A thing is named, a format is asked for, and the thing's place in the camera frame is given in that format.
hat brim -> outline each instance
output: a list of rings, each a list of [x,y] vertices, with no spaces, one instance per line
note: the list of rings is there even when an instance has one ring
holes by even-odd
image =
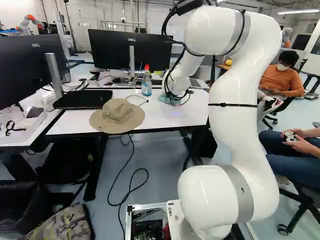
[[[102,110],[98,109],[90,116],[89,123],[94,129],[106,134],[122,134],[134,130],[143,123],[146,114],[142,108],[133,106],[131,117],[125,122],[119,123],[111,118],[103,118]]]

plastic bottle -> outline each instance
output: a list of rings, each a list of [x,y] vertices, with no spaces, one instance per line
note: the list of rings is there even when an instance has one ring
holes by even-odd
[[[149,97],[152,94],[152,83],[151,83],[151,74],[149,72],[149,65],[144,66],[144,75],[143,81],[141,83],[141,93],[142,95]]]

hand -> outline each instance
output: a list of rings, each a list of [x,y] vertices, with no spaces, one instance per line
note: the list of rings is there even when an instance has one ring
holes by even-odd
[[[273,95],[279,95],[279,96],[283,96],[284,95],[282,91],[280,91],[278,89],[275,89],[275,88],[268,88],[267,91],[270,92]]]
[[[319,152],[319,148],[316,146],[312,145],[311,143],[307,142],[304,140],[302,137],[299,135],[295,136],[298,141],[295,142],[286,142],[284,141],[283,144],[292,147],[294,150],[303,153],[303,154],[311,154],[316,156],[316,153]]]
[[[286,130],[286,131],[283,131],[283,132],[281,133],[281,137],[284,137],[284,136],[285,136],[285,132],[293,132],[293,133],[295,133],[296,135],[298,135],[299,137],[301,137],[301,138],[303,138],[303,139],[305,139],[305,138],[308,137],[308,136],[305,134],[305,131],[303,131],[303,130],[301,130],[301,129],[299,129],[299,128],[288,129],[288,130]]]
[[[264,87],[263,85],[259,84],[259,89],[261,89],[261,90],[266,90],[267,88]]]

gray floor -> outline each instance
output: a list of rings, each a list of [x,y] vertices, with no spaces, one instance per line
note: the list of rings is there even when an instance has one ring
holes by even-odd
[[[88,65],[83,64],[82,67],[75,67],[73,71],[76,70],[78,74],[86,74],[88,67]],[[275,130],[312,128],[312,122],[320,121],[319,109],[320,100],[295,100],[284,112],[277,115],[278,125],[275,126]],[[182,171],[183,161],[187,155],[187,149],[180,134],[178,132],[135,134],[132,139],[135,146],[133,158],[120,175],[111,193],[110,200],[116,203],[123,198],[128,191],[131,175],[138,168],[145,168],[149,171],[148,182],[142,188],[133,192],[124,205],[160,203],[177,199],[177,181]],[[124,136],[123,141],[127,142],[128,137]],[[118,139],[110,140],[107,143],[96,199],[86,203],[89,207],[97,240],[104,240],[107,237],[113,240],[122,239],[122,231],[117,217],[118,208],[108,205],[107,195],[114,178],[129,158],[131,152],[132,146],[123,146]],[[33,167],[36,167],[41,164],[45,155],[45,153],[37,154],[29,157],[28,161]],[[214,158],[204,159],[203,161],[206,164],[216,164],[228,163],[230,159],[230,151],[223,145],[218,144]],[[1,179],[12,179],[3,166],[0,166],[0,176]],[[133,185],[143,182],[145,177],[146,175],[143,172],[137,174],[133,179]],[[50,189],[61,191],[61,188],[57,186],[50,186]],[[63,187],[63,191],[71,189],[75,190],[75,187]],[[76,202],[81,202],[82,197],[83,192],[78,196]],[[277,224],[288,224],[297,209],[298,204],[296,202],[281,196],[279,208],[272,217],[252,223],[258,239],[320,239],[320,226],[309,212],[303,216],[296,230],[290,236],[284,237],[277,233]],[[122,223],[125,223],[125,206],[122,207],[120,215]],[[15,239],[15,237],[6,235],[4,239]]]

black laptop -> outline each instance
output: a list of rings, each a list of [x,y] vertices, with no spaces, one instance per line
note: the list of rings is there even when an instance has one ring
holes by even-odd
[[[102,109],[112,98],[111,90],[79,90],[70,91],[55,101],[55,109]]]

